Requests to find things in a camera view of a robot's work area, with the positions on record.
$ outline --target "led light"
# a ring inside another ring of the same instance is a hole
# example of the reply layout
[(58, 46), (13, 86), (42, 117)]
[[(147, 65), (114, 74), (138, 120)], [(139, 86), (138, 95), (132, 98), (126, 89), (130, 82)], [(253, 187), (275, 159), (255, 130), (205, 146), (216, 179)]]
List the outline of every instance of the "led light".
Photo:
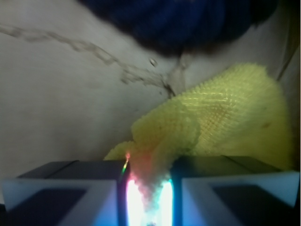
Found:
[(127, 217), (128, 226), (172, 226), (173, 217), (173, 187), (169, 180), (163, 184), (163, 189), (159, 198), (159, 209), (156, 211), (152, 222), (145, 222), (145, 213), (143, 211), (142, 195), (135, 185), (134, 180), (127, 184)]

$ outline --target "bright white light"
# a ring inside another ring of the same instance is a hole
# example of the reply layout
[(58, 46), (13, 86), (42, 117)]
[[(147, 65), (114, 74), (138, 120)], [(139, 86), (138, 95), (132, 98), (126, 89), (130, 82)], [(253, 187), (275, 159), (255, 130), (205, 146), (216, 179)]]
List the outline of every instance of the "bright white light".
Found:
[[(127, 217), (128, 226), (145, 226), (145, 213), (143, 211), (142, 195), (134, 180), (127, 184)], [(159, 198), (159, 209), (155, 214), (157, 226), (172, 226), (173, 217), (173, 187), (169, 180), (163, 184)]]

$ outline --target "dark blue fabric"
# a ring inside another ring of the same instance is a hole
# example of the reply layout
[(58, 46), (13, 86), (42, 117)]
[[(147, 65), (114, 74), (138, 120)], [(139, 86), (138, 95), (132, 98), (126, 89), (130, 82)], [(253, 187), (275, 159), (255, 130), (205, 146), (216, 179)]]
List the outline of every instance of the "dark blue fabric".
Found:
[(278, 0), (80, 0), (138, 39), (167, 48), (228, 41), (267, 19)]

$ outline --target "yellow cloth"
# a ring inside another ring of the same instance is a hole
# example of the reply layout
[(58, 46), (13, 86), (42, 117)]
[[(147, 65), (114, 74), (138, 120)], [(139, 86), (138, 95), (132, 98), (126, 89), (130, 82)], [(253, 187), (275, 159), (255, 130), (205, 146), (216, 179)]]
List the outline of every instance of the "yellow cloth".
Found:
[(168, 100), (136, 121), (132, 134), (134, 141), (117, 145), (105, 159), (124, 159), (129, 152), (133, 173), (148, 188), (165, 179), (181, 155), (243, 155), (293, 167), (281, 88), (255, 64), (235, 65)]

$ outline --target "crack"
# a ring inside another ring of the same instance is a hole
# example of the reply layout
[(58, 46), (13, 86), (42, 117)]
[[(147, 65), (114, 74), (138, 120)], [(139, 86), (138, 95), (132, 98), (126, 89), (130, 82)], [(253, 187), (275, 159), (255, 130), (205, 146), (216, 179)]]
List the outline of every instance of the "crack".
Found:
[(68, 45), (76, 52), (89, 52), (95, 57), (100, 59), (104, 64), (111, 65), (116, 63), (123, 70), (120, 80), (128, 84), (129, 82), (142, 82), (145, 86), (152, 85), (164, 88), (170, 96), (171, 89), (168, 88), (165, 82), (164, 75), (141, 69), (133, 65), (120, 62), (112, 54), (105, 51), (103, 48), (83, 40), (73, 40), (55, 32), (38, 30), (38, 29), (22, 29), (15, 26), (0, 24), (0, 33), (9, 35), (14, 38), (23, 39), (27, 42), (44, 42), (44, 41), (57, 41), (62, 44)]

